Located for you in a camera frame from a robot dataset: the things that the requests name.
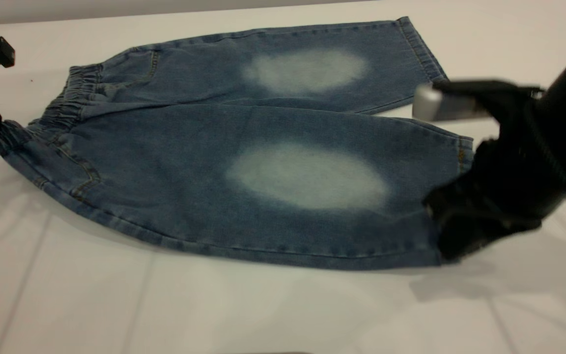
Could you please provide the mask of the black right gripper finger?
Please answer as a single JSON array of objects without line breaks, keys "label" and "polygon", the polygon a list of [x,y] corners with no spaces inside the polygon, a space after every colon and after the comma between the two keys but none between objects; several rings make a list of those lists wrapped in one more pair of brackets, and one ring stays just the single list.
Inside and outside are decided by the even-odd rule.
[{"label": "black right gripper finger", "polygon": [[434,211],[438,249],[445,260],[460,260],[508,236],[541,227],[531,219],[498,211],[449,209]]}]

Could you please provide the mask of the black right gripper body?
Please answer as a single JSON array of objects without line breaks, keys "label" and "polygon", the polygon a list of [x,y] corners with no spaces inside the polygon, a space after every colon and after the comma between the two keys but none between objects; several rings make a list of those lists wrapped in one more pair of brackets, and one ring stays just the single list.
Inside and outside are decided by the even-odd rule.
[{"label": "black right gripper body", "polygon": [[476,149],[462,137],[458,177],[431,190],[423,204],[440,222],[459,217],[537,222],[566,199],[553,164],[543,135],[529,128],[502,128],[497,139]]}]

